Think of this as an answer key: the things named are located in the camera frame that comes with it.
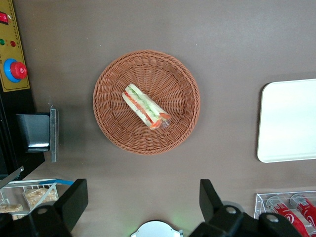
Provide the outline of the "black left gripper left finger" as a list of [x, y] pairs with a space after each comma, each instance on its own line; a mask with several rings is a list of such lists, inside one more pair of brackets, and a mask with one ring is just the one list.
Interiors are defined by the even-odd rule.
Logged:
[[77, 179], [53, 205], [43, 204], [31, 212], [32, 236], [70, 237], [87, 205], [87, 180]]

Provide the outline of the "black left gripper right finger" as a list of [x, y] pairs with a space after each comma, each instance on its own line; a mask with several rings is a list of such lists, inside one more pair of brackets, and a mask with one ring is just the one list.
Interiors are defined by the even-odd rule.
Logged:
[[204, 218], [191, 237], [257, 237], [258, 223], [242, 208], [230, 201], [221, 201], [212, 183], [201, 179], [199, 206]]

